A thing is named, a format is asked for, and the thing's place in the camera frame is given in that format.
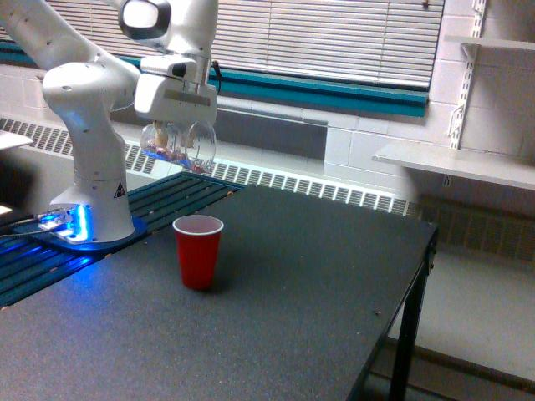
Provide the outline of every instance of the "cup rim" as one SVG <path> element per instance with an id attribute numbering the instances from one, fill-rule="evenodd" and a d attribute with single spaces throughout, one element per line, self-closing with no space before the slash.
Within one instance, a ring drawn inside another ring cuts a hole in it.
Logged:
<path id="1" fill-rule="evenodd" d="M 180 228 L 178 228 L 176 226 L 176 223 L 181 220 L 181 219 L 185 219 L 187 217 L 193 217 L 193 216 L 202 216 L 202 217 L 208 217 L 212 220 L 215 220 L 217 222 L 219 222 L 219 228 L 213 230 L 213 231 L 208 231 L 208 232 L 189 232 L 189 231 L 184 231 L 184 230 L 181 230 Z M 223 223 L 221 220 L 219 220 L 217 217 L 213 217 L 213 216 L 208 216 L 208 215 L 188 215 L 188 216 L 182 216 L 182 217 L 179 217 L 178 219 L 175 219 L 173 221 L 173 230 L 175 230 L 176 232 L 180 232 L 181 234 L 184 234 L 185 236 L 213 236 L 214 234 L 217 234 L 218 232 L 221 232 L 223 230 L 223 228 L 225 227 L 225 223 Z"/>

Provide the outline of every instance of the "white shelf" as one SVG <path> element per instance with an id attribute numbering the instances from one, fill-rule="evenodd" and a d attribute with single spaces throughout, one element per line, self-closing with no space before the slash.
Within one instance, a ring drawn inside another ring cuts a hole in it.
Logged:
<path id="1" fill-rule="evenodd" d="M 518 42 L 516 40 L 472 38 L 469 36 L 446 35 L 447 42 L 458 42 L 464 45 L 477 45 L 485 48 L 509 48 L 513 50 L 529 50 L 535 52 L 534 42 Z"/>
<path id="2" fill-rule="evenodd" d="M 0 150 L 30 145 L 33 141 L 26 136 L 0 131 Z"/>
<path id="3" fill-rule="evenodd" d="M 535 164 L 502 155 L 396 141 L 379 150 L 372 159 L 411 169 L 535 190 Z"/>

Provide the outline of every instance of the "clear glass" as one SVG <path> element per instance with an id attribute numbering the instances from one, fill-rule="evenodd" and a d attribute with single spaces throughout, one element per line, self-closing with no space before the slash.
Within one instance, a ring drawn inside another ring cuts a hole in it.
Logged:
<path id="1" fill-rule="evenodd" d="M 174 164 L 186 163 L 186 129 L 177 123 L 155 121 L 141 133 L 140 146 L 145 155 Z"/>
<path id="2" fill-rule="evenodd" d="M 197 121 L 191 126 L 186 140 L 186 168 L 197 174 L 208 174 L 216 156 L 216 131 L 211 124 Z"/>

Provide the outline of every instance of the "window blinds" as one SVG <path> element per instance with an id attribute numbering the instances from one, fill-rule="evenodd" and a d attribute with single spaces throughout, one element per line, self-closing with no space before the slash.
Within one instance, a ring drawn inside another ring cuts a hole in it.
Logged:
<path id="1" fill-rule="evenodd" d="M 444 1 L 219 0 L 213 58 L 234 69 L 426 88 Z M 48 2 L 111 53 L 155 54 L 126 38 L 104 4 Z"/>

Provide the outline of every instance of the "teal window sill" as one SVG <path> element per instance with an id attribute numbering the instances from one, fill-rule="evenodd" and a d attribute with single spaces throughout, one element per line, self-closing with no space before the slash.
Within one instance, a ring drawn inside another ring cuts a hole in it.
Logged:
<path id="1" fill-rule="evenodd" d="M 139 68 L 140 59 L 121 57 Z M 35 65 L 15 43 L 0 43 L 0 61 Z M 360 84 L 341 84 L 317 79 L 301 79 L 271 74 L 222 69 L 223 95 L 299 104 L 311 109 L 366 111 L 424 117 L 428 93 L 405 89 L 379 88 Z M 210 84 L 218 85 L 215 72 Z"/>

